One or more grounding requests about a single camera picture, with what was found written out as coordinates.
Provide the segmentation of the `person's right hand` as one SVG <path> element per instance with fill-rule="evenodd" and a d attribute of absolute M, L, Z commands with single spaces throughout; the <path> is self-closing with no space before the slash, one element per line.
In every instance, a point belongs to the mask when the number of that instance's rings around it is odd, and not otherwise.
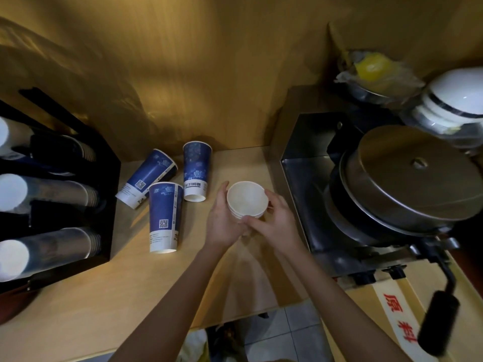
<path fill-rule="evenodd" d="M 279 194 L 265 189 L 272 207 L 271 217 L 266 223 L 266 232 L 262 234 L 267 241 L 284 256 L 289 257 L 297 250 L 305 249 L 297 229 L 296 221 L 286 200 Z"/>

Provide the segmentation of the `person's left hand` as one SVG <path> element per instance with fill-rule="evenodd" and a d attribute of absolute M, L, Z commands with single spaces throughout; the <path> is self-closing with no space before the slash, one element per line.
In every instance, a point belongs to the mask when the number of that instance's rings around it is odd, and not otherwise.
<path fill-rule="evenodd" d="M 213 252 L 224 254 L 248 231 L 247 225 L 232 215 L 228 205 L 225 208 L 216 208 L 215 198 L 208 215 L 205 246 Z"/>

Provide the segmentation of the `stack of white paper cups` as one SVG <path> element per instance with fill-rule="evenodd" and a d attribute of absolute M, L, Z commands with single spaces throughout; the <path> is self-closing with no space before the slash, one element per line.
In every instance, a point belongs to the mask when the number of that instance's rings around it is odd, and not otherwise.
<path fill-rule="evenodd" d="M 233 184 L 226 194 L 227 205 L 236 219 L 244 216 L 261 218 L 269 206 L 265 189 L 256 182 L 242 181 Z"/>

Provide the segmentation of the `person's right forearm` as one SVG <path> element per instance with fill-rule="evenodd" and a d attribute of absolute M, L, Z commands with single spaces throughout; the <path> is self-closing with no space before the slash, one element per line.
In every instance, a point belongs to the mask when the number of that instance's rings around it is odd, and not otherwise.
<path fill-rule="evenodd" d="M 270 243 L 290 263 L 346 362 L 413 362 L 319 267 L 300 239 Z"/>

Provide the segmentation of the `person's left forearm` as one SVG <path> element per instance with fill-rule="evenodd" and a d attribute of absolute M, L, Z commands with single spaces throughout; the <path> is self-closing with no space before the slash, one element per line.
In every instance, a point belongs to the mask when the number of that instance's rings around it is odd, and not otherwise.
<path fill-rule="evenodd" d="M 206 243 L 109 362 L 176 362 L 215 268 L 229 246 Z"/>

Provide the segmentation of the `blue patterned paper cup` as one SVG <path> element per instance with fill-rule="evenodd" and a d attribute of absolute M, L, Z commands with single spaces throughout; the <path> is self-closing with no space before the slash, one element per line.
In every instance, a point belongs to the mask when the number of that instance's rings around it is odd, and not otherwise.
<path fill-rule="evenodd" d="M 171 253 L 178 248 L 184 189 L 174 182 L 149 186 L 149 240 L 151 253 Z"/>
<path fill-rule="evenodd" d="M 149 197 L 148 187 L 151 184 L 170 181 L 177 171 L 178 165 L 171 157 L 159 149 L 153 149 L 115 197 L 130 208 L 137 209 Z"/>
<path fill-rule="evenodd" d="M 212 148 L 202 141 L 190 141 L 183 146 L 184 200 L 202 202 L 208 191 L 208 174 Z"/>

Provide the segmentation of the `black cup dispenser rack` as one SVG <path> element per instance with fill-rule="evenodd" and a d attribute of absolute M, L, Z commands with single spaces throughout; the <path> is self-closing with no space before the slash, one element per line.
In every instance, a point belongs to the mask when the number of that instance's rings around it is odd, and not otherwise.
<path fill-rule="evenodd" d="M 33 201 L 31 210 L 27 214 L 0 212 L 0 241 L 43 234 L 66 227 L 85 226 L 100 235 L 100 250 L 98 254 L 84 260 L 42 271 L 27 278 L 0 282 L 0 294 L 34 292 L 109 261 L 117 202 L 115 194 L 120 177 L 120 160 L 99 132 L 76 118 L 37 87 L 21 89 L 19 94 L 74 130 L 76 132 L 74 137 L 91 146 L 97 159 L 94 163 L 90 163 L 85 159 L 74 158 L 70 153 L 55 152 L 54 143 L 48 141 L 46 135 L 60 135 L 59 132 L 47 128 L 0 99 L 1 116 L 25 123 L 40 131 L 41 137 L 34 139 L 33 148 L 21 149 L 21 153 L 31 153 L 33 158 L 37 154 L 38 159 L 46 160 L 45 164 L 58 164 L 59 167 L 75 175 L 73 177 L 55 176 L 42 168 L 28 164 L 8 163 L 5 160 L 0 160 L 0 174 L 13 172 L 40 178 L 74 180 L 94 187 L 99 193 L 100 201 L 95 207 Z"/>

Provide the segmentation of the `white plastic bag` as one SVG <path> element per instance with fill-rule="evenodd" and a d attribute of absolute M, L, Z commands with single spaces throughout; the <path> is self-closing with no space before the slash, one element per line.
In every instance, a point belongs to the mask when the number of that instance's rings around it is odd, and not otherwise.
<path fill-rule="evenodd" d="M 205 329 L 190 331 L 176 362 L 210 362 L 208 335 Z"/>

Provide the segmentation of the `round steel waffle maker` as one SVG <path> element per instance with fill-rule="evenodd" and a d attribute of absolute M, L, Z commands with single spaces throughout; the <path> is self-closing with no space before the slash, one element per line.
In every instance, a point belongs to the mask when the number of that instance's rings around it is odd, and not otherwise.
<path fill-rule="evenodd" d="M 434 292 L 417 341 L 442 357 L 460 307 L 446 251 L 458 249 L 450 231 L 483 211 L 483 177 L 467 155 L 436 136 L 405 125 L 361 134 L 342 128 L 328 144 L 334 168 L 323 196 L 335 226 L 369 253 L 366 264 L 427 259 L 446 277 Z"/>

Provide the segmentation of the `row of stacked paper cups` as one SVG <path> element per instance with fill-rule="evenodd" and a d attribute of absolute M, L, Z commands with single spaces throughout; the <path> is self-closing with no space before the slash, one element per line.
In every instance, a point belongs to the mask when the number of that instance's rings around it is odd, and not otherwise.
<path fill-rule="evenodd" d="M 14 121 L 0 116 L 0 158 L 9 161 L 31 161 L 33 158 L 23 151 L 15 151 L 14 148 L 20 147 L 21 150 L 32 149 L 31 139 L 39 140 L 41 144 L 46 144 L 47 148 L 74 155 L 89 162 L 95 162 L 97 155 L 92 147 L 68 135 L 58 135 L 48 133 L 42 129 L 36 129 L 27 124 Z"/>
<path fill-rule="evenodd" d="M 87 259 L 101 250 L 101 236 L 88 227 L 0 241 L 0 282 L 28 278 Z"/>
<path fill-rule="evenodd" d="M 100 196 L 96 189 L 74 181 L 0 175 L 0 212 L 29 214 L 33 201 L 95 207 Z"/>

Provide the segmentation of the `clear bag with yellow contents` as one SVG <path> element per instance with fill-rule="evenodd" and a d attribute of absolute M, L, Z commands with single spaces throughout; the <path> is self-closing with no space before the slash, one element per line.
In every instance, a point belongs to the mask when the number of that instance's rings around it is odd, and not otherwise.
<path fill-rule="evenodd" d="M 400 61 L 387 55 L 370 50 L 349 50 L 353 67 L 347 70 L 344 60 L 340 57 L 337 67 L 340 72 L 346 72 L 349 78 L 370 90 L 389 93 L 396 85 L 421 86 L 425 83 L 419 79 L 412 69 Z"/>

